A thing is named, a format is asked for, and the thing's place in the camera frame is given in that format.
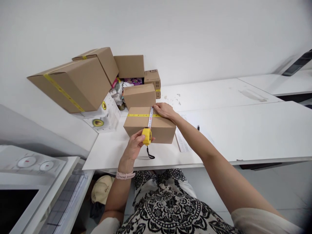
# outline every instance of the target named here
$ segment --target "hand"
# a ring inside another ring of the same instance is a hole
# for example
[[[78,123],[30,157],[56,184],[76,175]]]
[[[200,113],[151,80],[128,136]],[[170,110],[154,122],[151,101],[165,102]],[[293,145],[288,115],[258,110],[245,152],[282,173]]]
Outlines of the hand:
[[[124,153],[119,161],[118,171],[120,173],[131,173],[133,171],[134,161],[139,155],[140,149],[143,146],[142,141],[145,139],[145,135],[142,135],[143,129],[133,134],[130,137],[128,145],[124,150]]]
[[[154,106],[154,109],[162,116],[168,119],[174,118],[176,115],[178,115],[172,108],[172,106],[170,106],[167,103],[164,102],[159,102],[156,103]]]

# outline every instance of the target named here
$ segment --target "woman's left hand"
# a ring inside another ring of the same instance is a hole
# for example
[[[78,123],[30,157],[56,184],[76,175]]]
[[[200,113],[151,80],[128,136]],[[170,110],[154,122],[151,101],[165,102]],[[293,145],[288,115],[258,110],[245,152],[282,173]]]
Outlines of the woman's left hand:
[[[145,139],[145,135],[142,135],[142,132],[143,129],[130,137],[123,156],[119,161],[118,172],[127,174],[133,171],[134,161],[139,155],[140,149],[143,146],[142,141]]]

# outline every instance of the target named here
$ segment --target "dial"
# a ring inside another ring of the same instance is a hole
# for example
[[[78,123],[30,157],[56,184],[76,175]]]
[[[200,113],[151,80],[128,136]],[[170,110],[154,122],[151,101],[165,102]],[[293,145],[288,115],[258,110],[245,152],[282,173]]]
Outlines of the dial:
[[[48,171],[48,170],[52,169],[53,166],[54,166],[54,162],[46,161],[40,165],[40,171]]]
[[[33,156],[25,157],[19,160],[19,162],[17,163],[17,166],[20,168],[30,167],[34,165],[36,161],[37,161],[36,158]]]

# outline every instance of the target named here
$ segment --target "brown cardboard box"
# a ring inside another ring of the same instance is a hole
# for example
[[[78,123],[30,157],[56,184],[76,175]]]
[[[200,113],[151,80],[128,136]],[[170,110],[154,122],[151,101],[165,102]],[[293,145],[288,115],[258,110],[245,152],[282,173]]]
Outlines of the brown cardboard box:
[[[117,64],[115,62],[114,56],[111,52],[110,47],[104,47],[100,49],[93,49],[72,58],[73,61],[80,59],[98,58],[102,68],[112,85],[119,73]]]
[[[128,109],[131,107],[151,107],[156,103],[153,84],[126,87],[124,88],[123,98]]]
[[[73,61],[27,79],[69,113],[97,110],[111,88],[97,58]]]
[[[123,127],[129,136],[132,136],[141,129],[147,127],[149,122],[150,107],[132,107],[129,114],[146,114],[148,116],[128,116]],[[152,137],[155,137],[154,143],[171,144],[175,136],[176,125],[169,119],[163,117],[153,117],[152,119]]]
[[[144,59],[143,55],[114,56],[119,69],[119,78],[143,78]]]
[[[144,84],[153,84],[156,92],[156,99],[160,99],[160,77],[158,70],[149,70],[144,72]]]

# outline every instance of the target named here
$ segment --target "white product box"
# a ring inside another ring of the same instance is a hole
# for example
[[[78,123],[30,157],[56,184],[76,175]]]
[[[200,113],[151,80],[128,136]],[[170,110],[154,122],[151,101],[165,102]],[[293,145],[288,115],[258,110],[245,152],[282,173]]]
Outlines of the white product box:
[[[110,93],[106,95],[106,97],[104,98],[104,101],[102,102],[102,105],[99,107],[98,110],[81,112],[81,114],[84,117],[88,117],[88,116],[96,116],[96,115],[106,115],[109,111],[112,111],[118,119],[121,117],[120,111],[114,99],[111,97]]]
[[[84,121],[98,133],[110,132],[116,129],[119,118],[109,110],[105,115],[84,117]]]
[[[98,133],[115,131],[121,117],[121,113],[110,93],[107,94],[98,110],[81,112],[81,114],[83,120]]]

